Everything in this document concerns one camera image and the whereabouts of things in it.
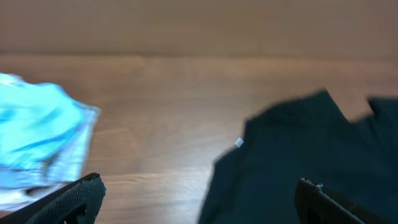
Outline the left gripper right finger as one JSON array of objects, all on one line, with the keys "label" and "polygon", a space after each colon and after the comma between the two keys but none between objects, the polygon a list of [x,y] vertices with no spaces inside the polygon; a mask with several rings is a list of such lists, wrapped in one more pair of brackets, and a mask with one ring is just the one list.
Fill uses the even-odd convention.
[{"label": "left gripper right finger", "polygon": [[390,224],[310,179],[298,180],[294,206],[301,224]]}]

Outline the black t-shirt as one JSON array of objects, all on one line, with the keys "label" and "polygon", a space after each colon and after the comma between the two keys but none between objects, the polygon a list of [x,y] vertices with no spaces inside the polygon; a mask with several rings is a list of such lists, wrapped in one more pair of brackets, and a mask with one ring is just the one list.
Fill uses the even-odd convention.
[{"label": "black t-shirt", "polygon": [[242,145],[215,162],[200,223],[298,223],[303,177],[396,223],[397,100],[368,103],[350,122],[323,90],[247,120]]}]

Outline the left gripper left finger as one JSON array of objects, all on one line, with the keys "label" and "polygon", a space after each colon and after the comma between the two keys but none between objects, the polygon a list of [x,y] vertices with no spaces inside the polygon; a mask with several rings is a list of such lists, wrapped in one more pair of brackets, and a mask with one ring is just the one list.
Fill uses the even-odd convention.
[{"label": "left gripper left finger", "polygon": [[46,197],[1,218],[1,224],[94,224],[106,187],[90,173]]}]

